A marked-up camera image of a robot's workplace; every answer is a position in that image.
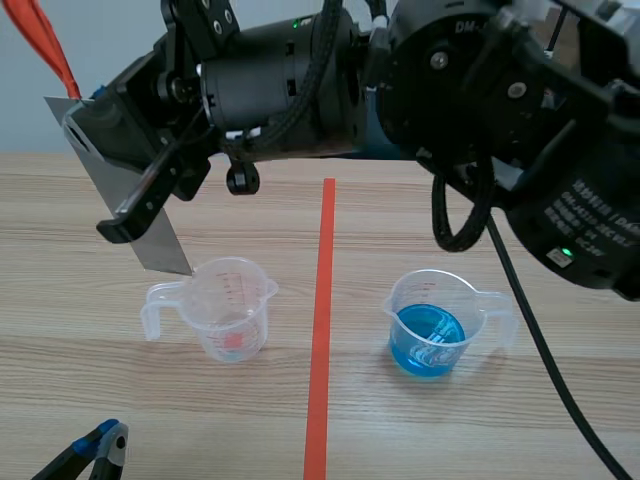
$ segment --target black cable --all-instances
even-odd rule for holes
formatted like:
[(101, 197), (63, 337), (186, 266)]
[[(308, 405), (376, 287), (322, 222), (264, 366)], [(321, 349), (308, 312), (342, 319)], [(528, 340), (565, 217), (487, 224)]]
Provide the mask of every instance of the black cable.
[(582, 414), (580, 407), (578, 407), (578, 404), (573, 399), (573, 396), (571, 395), (571, 392), (558, 369), (558, 365), (549, 350), (549, 346), (547, 345), (544, 335), (540, 330), (540, 325), (538, 325), (536, 317), (533, 314), (533, 310), (531, 310), (527, 296), (522, 289), (522, 285), (520, 285), (518, 275), (516, 274), (513, 263), (509, 258), (509, 253), (507, 252), (504, 242), (502, 241), (502, 237), (500, 236), (500, 232), (498, 231), (498, 227), (496, 226), (492, 216), (489, 216), (487, 226), (489, 234), (491, 235), (491, 240), (493, 240), (493, 244), (498, 252), (498, 257), (500, 258), (500, 262), (504, 268), (504, 272), (507, 275), (511, 289), (513, 290), (513, 294), (520, 306), (520, 310), (522, 311), (524, 320), (527, 323), (529, 332), (531, 332), (531, 336), (533, 337), (533, 342), (540, 353), (542, 363), (544, 363), (544, 366), (547, 369), (549, 378), (551, 378), (551, 382), (556, 388), (556, 391), (560, 396), (560, 400), (562, 400), (562, 403), (567, 409), (567, 412), (569, 412), (569, 415), (576, 424), (576, 427), (580, 430), (580, 433), (582, 433), (587, 443), (589, 443), (593, 451), (598, 455), (598, 457), (600, 457), (600, 460), (602, 460), (613, 476), (618, 480), (632, 480), (632, 477), (626, 472), (624, 467), (618, 463), (615, 457), (602, 443), (593, 428), (591, 428), (591, 425), (589, 425), (589, 422)]
[(320, 85), (333, 54), (338, 27), (342, 16), (342, 0), (324, 0), (320, 14), (320, 33), (313, 48), (311, 64), (293, 104), (284, 113), (282, 119), (273, 127), (256, 138), (243, 138), (239, 141), (223, 141), (223, 151), (232, 161), (249, 160), (252, 151), (260, 151), (276, 143), (286, 135), (307, 113), (315, 101)]
[[(447, 252), (464, 252), (473, 247), (484, 232), (491, 216), (493, 194), (495, 192), (495, 174), (493, 160), (490, 155), (478, 154), (476, 193), (473, 209), (462, 229), (453, 235), (449, 214), (447, 212), (447, 179), (444, 175), (436, 175), (431, 192), (433, 234), (436, 242)], [(418, 163), (427, 168), (424, 160)]]
[(569, 10), (567, 10), (566, 7), (562, 7), (562, 11), (560, 12), (560, 17), (558, 17), (558, 21), (556, 22), (556, 28), (553, 30), (553, 35), (551, 35), (551, 41), (549, 41), (547, 52), (553, 52), (553, 50), (556, 48), (558, 37), (560, 37), (560, 32), (562, 31), (562, 26), (564, 25), (564, 21), (567, 19), (568, 13), (569, 13)]
[(375, 19), (377, 17), (387, 16), (387, 1), (386, 0), (365, 0), (367, 5), (369, 5), (369, 10), (371, 11), (371, 18)]

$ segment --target empty measuring cup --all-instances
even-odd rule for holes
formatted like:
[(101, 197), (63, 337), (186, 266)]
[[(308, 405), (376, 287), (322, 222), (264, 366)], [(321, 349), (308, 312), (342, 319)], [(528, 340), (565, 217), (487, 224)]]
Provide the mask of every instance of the empty measuring cup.
[(385, 311), (393, 319), (389, 346), (407, 371), (437, 377), (449, 372), (489, 319), (499, 324), (497, 345), (513, 344), (518, 319), (511, 297), (479, 292), (439, 270), (419, 270), (398, 280)]
[(267, 301), (278, 291), (255, 263), (221, 258), (197, 268), (184, 282), (156, 285), (140, 312), (147, 340), (160, 338), (160, 312), (175, 308), (216, 360), (253, 357), (267, 340)]

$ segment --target black knob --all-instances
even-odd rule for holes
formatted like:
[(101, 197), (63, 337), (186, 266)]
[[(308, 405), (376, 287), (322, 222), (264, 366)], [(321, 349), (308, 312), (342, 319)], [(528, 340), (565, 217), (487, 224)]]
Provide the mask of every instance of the black knob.
[(253, 163), (231, 162), (227, 188), (232, 195), (255, 195), (260, 189), (260, 175)]

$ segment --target cup handle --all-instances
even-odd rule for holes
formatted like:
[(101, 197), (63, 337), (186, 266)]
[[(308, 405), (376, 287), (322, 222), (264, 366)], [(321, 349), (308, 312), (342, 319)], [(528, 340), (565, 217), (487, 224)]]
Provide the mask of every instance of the cup handle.
[(499, 346), (513, 346), (520, 328), (520, 320), (513, 314), (513, 300), (502, 293), (479, 293), (478, 307), (487, 315), (487, 319), (500, 321)]
[(160, 327), (163, 308), (178, 308), (180, 291), (184, 282), (163, 283), (151, 287), (147, 292), (147, 303), (140, 310), (140, 320), (147, 341), (158, 340), (162, 334)]
[(276, 293), (278, 293), (279, 289), (280, 287), (275, 282), (275, 280), (269, 279), (267, 281), (267, 299), (273, 297)]

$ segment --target measuring cup with blue liquid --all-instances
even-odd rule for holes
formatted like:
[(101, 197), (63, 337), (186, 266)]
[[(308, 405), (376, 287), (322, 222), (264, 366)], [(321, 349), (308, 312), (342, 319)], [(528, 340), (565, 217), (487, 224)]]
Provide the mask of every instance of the measuring cup with blue liquid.
[(419, 270), (402, 277), (384, 309), (393, 319), (389, 341), (393, 357), (421, 377), (450, 372), (488, 321), (499, 322), (497, 347), (511, 346), (518, 332), (511, 297), (480, 292), (440, 270)]

